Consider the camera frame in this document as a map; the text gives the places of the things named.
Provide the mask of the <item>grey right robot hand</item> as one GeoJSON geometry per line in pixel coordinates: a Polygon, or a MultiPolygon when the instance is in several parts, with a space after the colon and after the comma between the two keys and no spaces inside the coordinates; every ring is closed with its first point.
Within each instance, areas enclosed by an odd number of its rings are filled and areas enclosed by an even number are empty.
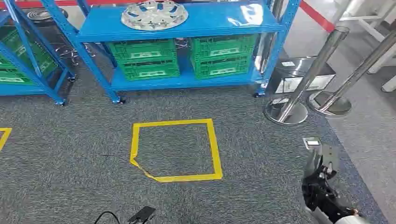
{"type": "Polygon", "coordinates": [[[308,157],[303,183],[322,184],[328,179],[332,179],[339,167],[339,150],[330,145],[314,145],[311,147],[311,154],[308,157]]]}

